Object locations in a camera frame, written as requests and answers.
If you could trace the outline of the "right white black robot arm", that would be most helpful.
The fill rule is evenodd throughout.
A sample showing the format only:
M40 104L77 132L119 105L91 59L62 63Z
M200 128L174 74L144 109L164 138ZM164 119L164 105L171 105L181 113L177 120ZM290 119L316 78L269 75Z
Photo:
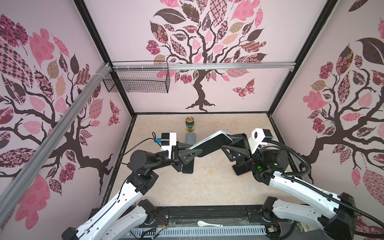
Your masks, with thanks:
M235 168L251 172L254 179L267 186L280 189L303 204L292 204L268 197L261 208L266 222L280 219L307 223L323 230L333 240L352 240L357 234L357 211L352 196L337 195L317 188L300 176L310 172L308 162L295 150L276 142L263 129L256 129L251 138L231 135L220 149Z

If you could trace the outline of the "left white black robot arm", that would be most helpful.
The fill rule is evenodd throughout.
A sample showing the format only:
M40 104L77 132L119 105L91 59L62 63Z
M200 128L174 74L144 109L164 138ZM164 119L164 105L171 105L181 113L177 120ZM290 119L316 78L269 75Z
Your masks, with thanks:
M156 207L142 197L154 186L158 175L156 169L173 166L178 172L201 154L201 149L189 149L188 145L176 143L165 146L157 153L134 151L128 163L132 171L118 193L96 214L77 228L69 227L63 240L119 240L130 230L144 222L152 223Z

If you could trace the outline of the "green gold drink can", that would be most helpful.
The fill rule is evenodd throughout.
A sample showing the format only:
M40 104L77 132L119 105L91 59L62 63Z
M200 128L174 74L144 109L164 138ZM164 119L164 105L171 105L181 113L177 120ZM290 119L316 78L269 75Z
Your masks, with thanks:
M194 118L192 117L186 118L187 132L192 133L194 131L194 126L195 126Z

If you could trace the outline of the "white plastic spoon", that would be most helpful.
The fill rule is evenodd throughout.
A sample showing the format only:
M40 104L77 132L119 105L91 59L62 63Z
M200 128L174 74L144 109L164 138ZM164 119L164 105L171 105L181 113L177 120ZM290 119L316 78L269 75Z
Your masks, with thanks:
M199 220L197 222L197 224L198 224L199 227L220 227L220 228L224 227L221 224L211 224L211 223L207 223L207 222L202 221L202 220Z

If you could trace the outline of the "silver aluminium bar back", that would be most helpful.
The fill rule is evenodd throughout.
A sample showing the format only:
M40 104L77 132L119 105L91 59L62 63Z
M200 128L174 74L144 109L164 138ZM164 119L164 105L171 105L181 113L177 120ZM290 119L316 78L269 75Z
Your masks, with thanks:
M294 62L260 62L260 63L221 63L221 64L136 64L136 65L115 65L114 70L169 70L169 71L184 71L184 70L229 70L229 69L294 69Z

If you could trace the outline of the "silver aluminium bar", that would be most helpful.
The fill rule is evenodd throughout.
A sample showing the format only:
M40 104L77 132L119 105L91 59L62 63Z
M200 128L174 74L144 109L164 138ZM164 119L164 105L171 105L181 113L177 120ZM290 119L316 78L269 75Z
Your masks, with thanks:
M136 64L136 65L115 65L114 70L169 70L169 71L184 71L184 70L229 70L229 69L294 69L294 62L260 62L260 63L221 63L221 64Z
M88 83L82 93L75 99L64 116L59 120L53 131L47 136L43 143L37 148L32 158L21 169L20 173L10 183L5 192L1 195L1 224L10 215L11 211L18 204L20 198L31 185L36 175L42 169L44 163L49 159L51 153L67 132L70 125L79 115L82 107L84 107L88 99L97 88L98 84L110 72L110 63L103 63L93 74L91 82Z

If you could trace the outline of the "silver aluminium bar left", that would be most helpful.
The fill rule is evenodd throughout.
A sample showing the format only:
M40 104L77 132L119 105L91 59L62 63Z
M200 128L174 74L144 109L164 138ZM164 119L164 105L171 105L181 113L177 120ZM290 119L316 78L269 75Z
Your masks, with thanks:
M44 163L49 159L51 153L67 132L70 125L79 115L82 107L84 107L88 99L97 88L98 84L110 72L110 63L103 63L93 74L91 82L88 83L82 93L75 99L64 116L59 120L53 131L47 136L43 143L37 148L32 158L21 169L20 173L10 183L5 192L1 195L1 224L10 215L11 211L18 204L20 198L31 185L36 175L42 169Z

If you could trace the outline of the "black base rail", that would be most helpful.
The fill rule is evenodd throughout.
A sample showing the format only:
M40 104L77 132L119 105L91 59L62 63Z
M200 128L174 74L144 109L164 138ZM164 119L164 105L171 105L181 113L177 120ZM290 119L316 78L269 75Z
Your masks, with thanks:
M231 223L240 220L247 225L264 224L266 221L262 218L261 208L261 205L156 207L156 212L144 223L155 226L165 223L186 224L198 220L228 220Z

